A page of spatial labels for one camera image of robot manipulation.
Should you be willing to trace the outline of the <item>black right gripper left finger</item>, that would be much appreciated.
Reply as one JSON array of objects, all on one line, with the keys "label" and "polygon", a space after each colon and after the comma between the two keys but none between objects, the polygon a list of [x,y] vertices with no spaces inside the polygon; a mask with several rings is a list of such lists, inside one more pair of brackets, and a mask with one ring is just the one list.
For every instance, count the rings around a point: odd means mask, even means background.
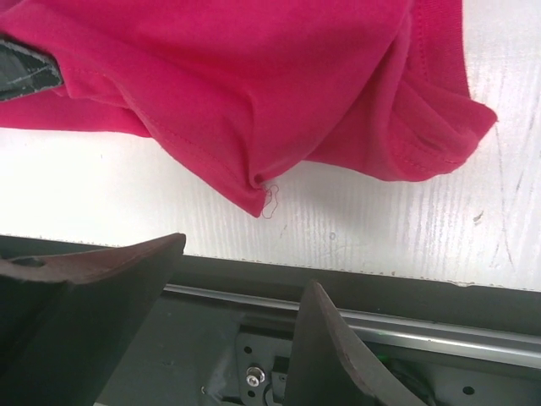
[{"label": "black right gripper left finger", "polygon": [[117,248],[2,237],[2,404],[92,405],[185,244],[181,233]]}]

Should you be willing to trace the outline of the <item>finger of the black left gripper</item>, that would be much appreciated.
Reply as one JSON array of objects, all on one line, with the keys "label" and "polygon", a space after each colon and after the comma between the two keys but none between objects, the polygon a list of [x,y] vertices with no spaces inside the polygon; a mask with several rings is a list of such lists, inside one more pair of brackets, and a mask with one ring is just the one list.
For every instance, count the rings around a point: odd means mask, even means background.
[{"label": "finger of the black left gripper", "polygon": [[63,84],[57,61],[8,37],[1,38],[1,101],[56,89]]}]

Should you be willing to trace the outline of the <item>pink t shirt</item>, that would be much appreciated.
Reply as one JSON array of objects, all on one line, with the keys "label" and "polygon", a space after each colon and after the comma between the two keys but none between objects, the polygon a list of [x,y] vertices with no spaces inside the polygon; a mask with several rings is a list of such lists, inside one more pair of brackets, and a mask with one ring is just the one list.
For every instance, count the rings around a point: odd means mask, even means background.
[{"label": "pink t shirt", "polygon": [[63,77],[1,101],[2,126],[152,138],[253,216],[301,161],[424,181],[497,119],[469,94],[459,1],[4,1],[2,37]]}]

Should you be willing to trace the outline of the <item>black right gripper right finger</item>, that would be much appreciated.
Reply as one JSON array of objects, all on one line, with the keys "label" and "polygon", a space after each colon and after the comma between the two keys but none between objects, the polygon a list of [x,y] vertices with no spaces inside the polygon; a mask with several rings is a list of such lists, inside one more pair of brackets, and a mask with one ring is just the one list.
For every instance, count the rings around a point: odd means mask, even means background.
[{"label": "black right gripper right finger", "polygon": [[344,321],[323,287],[303,292],[287,371],[286,405],[415,405]]}]

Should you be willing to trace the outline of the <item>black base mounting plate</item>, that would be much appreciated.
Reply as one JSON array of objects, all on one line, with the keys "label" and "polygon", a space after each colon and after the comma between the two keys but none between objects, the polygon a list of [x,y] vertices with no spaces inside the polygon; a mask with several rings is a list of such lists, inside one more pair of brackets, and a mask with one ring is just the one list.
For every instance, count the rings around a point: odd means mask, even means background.
[{"label": "black base mounting plate", "polygon": [[1,239],[4,405],[537,405],[540,296]]}]

